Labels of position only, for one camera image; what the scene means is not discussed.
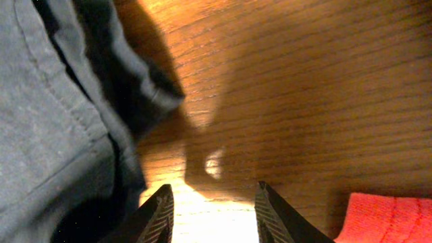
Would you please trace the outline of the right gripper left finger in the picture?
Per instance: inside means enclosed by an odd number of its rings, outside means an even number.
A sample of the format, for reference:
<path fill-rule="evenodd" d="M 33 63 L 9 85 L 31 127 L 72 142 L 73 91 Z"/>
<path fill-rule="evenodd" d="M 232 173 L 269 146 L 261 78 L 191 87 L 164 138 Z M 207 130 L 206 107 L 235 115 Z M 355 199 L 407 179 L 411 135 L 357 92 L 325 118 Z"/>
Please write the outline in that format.
<path fill-rule="evenodd" d="M 101 243 L 171 243 L 173 226 L 172 187 L 164 184 Z"/>

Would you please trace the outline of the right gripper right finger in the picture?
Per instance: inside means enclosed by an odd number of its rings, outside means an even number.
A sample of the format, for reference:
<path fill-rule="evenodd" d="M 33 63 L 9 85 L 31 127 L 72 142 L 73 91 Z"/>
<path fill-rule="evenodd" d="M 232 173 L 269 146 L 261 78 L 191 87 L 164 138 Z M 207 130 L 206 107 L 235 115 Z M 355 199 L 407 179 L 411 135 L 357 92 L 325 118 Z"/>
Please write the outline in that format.
<path fill-rule="evenodd" d="M 260 243 L 334 243 L 264 181 L 258 183 L 254 209 Z"/>

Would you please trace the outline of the dark navy blue shorts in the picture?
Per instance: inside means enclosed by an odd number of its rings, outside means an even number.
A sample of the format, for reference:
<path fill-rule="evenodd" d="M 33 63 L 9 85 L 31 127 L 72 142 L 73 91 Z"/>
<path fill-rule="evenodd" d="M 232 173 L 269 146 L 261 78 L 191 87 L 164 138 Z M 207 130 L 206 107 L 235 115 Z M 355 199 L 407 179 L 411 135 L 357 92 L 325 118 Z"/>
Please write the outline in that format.
<path fill-rule="evenodd" d="M 184 100 L 112 1 L 1 2 L 1 241 L 98 242 L 146 188 L 136 139 Z"/>

